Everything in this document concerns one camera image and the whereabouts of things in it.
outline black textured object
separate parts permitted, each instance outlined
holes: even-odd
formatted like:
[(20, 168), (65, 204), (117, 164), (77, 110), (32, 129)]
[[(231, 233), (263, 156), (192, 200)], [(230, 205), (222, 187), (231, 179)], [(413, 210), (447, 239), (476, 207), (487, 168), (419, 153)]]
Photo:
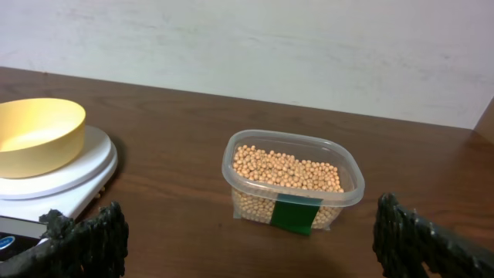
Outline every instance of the black textured object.
[(0, 277), (114, 278), (125, 273), (129, 226), (117, 202), (100, 208), (93, 219), (74, 224), (56, 210), (47, 222), (49, 240), (0, 263)]
[(384, 194), (374, 225), (373, 251), (388, 278), (494, 277), (494, 254), (409, 212), (392, 194)]

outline white wall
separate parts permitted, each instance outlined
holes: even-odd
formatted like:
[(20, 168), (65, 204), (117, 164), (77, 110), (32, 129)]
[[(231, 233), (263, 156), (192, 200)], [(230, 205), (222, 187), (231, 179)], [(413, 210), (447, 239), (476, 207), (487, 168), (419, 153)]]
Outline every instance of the white wall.
[(0, 66), (473, 128), (492, 0), (2, 0)]

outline yellow bowl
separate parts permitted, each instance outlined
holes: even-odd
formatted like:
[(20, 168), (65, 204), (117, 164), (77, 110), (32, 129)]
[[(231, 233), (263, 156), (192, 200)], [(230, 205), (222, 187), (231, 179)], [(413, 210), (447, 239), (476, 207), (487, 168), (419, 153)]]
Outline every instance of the yellow bowl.
[(50, 98), (0, 104), (0, 178), (26, 178), (62, 167), (84, 144), (86, 111)]

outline pile of beans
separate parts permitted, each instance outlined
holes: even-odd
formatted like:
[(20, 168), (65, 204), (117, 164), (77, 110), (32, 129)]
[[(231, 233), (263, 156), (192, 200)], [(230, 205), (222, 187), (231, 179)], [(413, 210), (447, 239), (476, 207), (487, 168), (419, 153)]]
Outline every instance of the pile of beans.
[[(233, 168), (242, 177), (287, 188), (301, 188), (319, 192), (340, 192), (338, 168), (325, 162), (299, 161), (293, 155), (238, 147)], [(243, 218), (270, 223), (275, 201), (248, 195), (233, 189), (235, 210)], [(312, 227), (326, 228), (340, 214), (341, 208), (320, 207)]]

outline dark wood grain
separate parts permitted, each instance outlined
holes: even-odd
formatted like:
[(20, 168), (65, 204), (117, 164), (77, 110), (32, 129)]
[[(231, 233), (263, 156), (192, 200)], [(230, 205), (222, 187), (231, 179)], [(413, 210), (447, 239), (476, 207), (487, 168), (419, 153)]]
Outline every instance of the dark wood grain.
[[(28, 97), (81, 103), (87, 124), (117, 143), (120, 172), (88, 214), (121, 204), (128, 277), (379, 277), (371, 245), (383, 192), (494, 250), (494, 146), (473, 131), (0, 69), (0, 101)], [(228, 139), (249, 128), (343, 145), (364, 198), (310, 237), (233, 219), (220, 166)]]

